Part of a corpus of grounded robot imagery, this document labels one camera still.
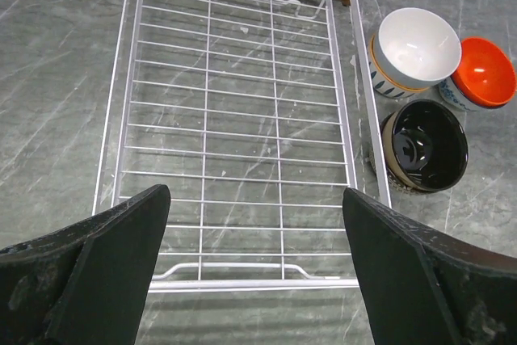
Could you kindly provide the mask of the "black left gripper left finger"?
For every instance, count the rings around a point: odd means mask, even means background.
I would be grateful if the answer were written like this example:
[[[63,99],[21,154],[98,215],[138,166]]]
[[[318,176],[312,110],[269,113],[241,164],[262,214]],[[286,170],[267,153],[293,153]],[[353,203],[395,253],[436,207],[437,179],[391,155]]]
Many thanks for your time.
[[[1,250],[3,344],[133,344],[170,210],[154,185]]]

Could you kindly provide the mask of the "black glazed patterned bowl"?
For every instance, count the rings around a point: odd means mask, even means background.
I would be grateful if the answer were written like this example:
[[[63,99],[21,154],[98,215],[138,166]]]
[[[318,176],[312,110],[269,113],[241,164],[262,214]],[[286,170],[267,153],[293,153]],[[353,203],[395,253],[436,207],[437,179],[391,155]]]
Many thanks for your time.
[[[464,129],[441,103],[416,99],[380,124],[386,169],[404,191],[446,191],[463,178],[469,160]]]

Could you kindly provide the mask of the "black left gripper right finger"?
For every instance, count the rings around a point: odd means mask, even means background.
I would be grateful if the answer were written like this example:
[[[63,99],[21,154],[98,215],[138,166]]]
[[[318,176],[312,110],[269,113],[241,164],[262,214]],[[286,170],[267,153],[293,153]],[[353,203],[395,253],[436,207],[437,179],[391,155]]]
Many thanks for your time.
[[[376,344],[514,344],[516,260],[352,188],[343,219]]]

